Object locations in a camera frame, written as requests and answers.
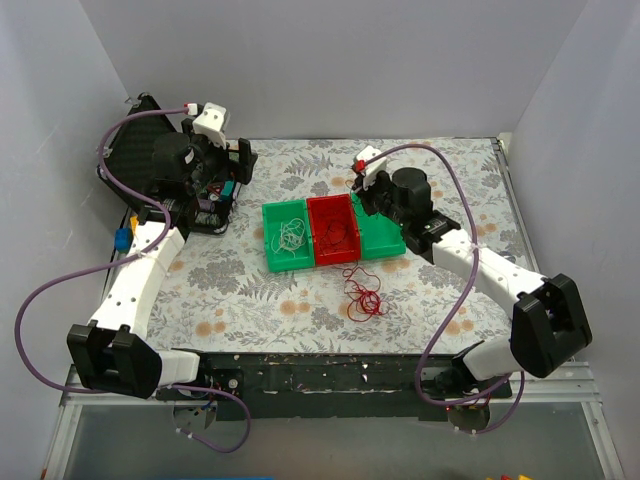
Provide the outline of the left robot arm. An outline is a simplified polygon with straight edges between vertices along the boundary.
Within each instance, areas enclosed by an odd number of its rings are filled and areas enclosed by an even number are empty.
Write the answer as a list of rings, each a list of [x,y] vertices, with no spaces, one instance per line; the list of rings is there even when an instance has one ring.
[[[160,286],[188,235],[226,231],[258,158],[247,139],[232,149],[200,147],[201,138],[173,132],[154,145],[156,169],[169,175],[156,178],[155,195],[139,212],[141,222],[107,298],[87,324],[72,326],[67,335],[86,388],[147,399],[158,388],[178,383],[193,400],[212,390],[213,377],[199,366],[198,354],[156,351],[145,341]]]

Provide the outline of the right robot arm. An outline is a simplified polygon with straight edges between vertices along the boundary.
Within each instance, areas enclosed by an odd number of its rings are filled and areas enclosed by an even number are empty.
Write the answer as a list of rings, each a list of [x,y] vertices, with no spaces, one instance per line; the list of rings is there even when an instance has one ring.
[[[401,229],[406,247],[430,264],[468,280],[511,321],[508,335],[478,342],[453,357],[434,380],[444,395],[475,397],[489,380],[513,372],[545,378],[593,340],[576,283],[517,266],[473,241],[471,233],[436,210],[426,174],[401,168],[357,173],[353,192],[368,215]]]

